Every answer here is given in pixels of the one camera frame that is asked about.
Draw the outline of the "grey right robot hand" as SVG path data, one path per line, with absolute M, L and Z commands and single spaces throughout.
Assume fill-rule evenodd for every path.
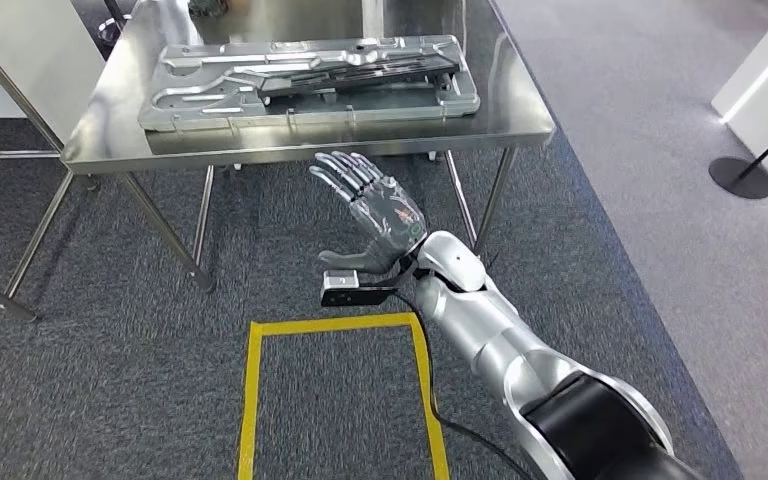
M 425 216 L 392 176 L 359 153 L 332 151 L 314 154 L 309 172 L 343 200 L 352 217 L 370 236 L 360 253 L 323 250 L 318 258 L 331 269 L 370 274 L 389 272 L 428 236 Z

